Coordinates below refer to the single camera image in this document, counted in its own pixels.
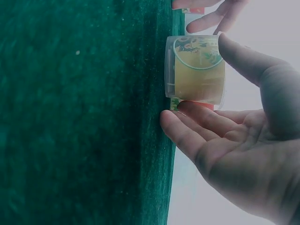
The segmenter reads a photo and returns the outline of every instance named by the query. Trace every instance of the green velvet fabric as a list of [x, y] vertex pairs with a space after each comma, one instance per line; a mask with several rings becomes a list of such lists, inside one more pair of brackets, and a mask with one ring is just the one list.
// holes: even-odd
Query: green velvet fabric
[[0, 224], [164, 225], [166, 0], [0, 0]]

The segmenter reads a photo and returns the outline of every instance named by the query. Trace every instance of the plastic container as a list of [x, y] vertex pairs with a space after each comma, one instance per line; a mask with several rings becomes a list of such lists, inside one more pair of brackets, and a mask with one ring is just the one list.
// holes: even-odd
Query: plastic container
[[217, 35], [167, 38], [166, 97], [220, 106], [224, 87], [225, 62], [218, 50]]

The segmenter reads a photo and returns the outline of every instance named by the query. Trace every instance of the transparent container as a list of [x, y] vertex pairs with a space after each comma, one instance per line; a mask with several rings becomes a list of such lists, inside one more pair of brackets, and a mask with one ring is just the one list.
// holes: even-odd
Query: transparent container
[[217, 35], [172, 36], [165, 48], [165, 95], [221, 106], [225, 61]]

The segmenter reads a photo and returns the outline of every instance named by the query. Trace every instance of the finger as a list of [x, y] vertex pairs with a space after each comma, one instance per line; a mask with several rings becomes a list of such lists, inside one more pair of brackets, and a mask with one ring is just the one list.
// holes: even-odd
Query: finger
[[243, 10], [243, 8], [248, 4], [249, 0], [226, 0], [223, 4], [229, 2], [230, 8], [226, 12], [224, 18], [221, 20], [218, 25], [214, 35], [217, 35], [219, 31], [226, 32], [228, 31], [232, 25], [235, 23], [238, 15]]
[[160, 114], [160, 125], [164, 133], [176, 144], [176, 146], [192, 161], [199, 149], [206, 143], [204, 138], [192, 129], [188, 128], [171, 111], [164, 110]]
[[300, 137], [300, 74], [287, 62], [255, 52], [219, 37], [219, 51], [241, 75], [260, 87], [262, 105], [272, 134], [282, 139]]
[[221, 0], [175, 0], [172, 3], [172, 9], [211, 7], [220, 1]]
[[287, 62], [256, 52], [239, 45], [222, 33], [219, 37], [219, 51], [223, 59], [250, 82], [259, 86], [263, 73], [271, 67]]
[[217, 134], [214, 132], [207, 130], [203, 127], [201, 127], [199, 124], [197, 124], [195, 121], [193, 121], [188, 116], [180, 113], [180, 112], [173, 112], [180, 120], [183, 122], [188, 128], [192, 129], [193, 131], [197, 132], [202, 138], [204, 138], [206, 141], [210, 141], [212, 139], [219, 138]]
[[246, 111], [219, 111], [216, 110], [214, 111], [216, 114], [220, 115], [220, 116], [224, 116], [234, 122], [236, 122], [237, 124], [242, 124], [244, 122], [245, 117], [249, 114], [249, 113], [253, 113], [256, 112], [256, 110], [246, 110]]
[[231, 7], [229, 1], [223, 2], [216, 11], [196, 19], [187, 25], [187, 32], [195, 33], [218, 25]]
[[177, 108], [201, 127], [211, 130], [220, 137], [224, 137], [227, 132], [232, 131], [238, 125], [234, 121], [219, 116], [212, 110], [193, 102], [183, 101], [179, 103]]

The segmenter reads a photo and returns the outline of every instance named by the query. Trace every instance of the yellow liquid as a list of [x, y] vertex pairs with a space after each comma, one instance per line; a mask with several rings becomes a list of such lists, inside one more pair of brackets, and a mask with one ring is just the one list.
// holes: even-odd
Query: yellow liquid
[[210, 45], [208, 41], [205, 47], [184, 51], [177, 47], [175, 51], [175, 96], [219, 105], [224, 90], [225, 62], [218, 53], [218, 45]]

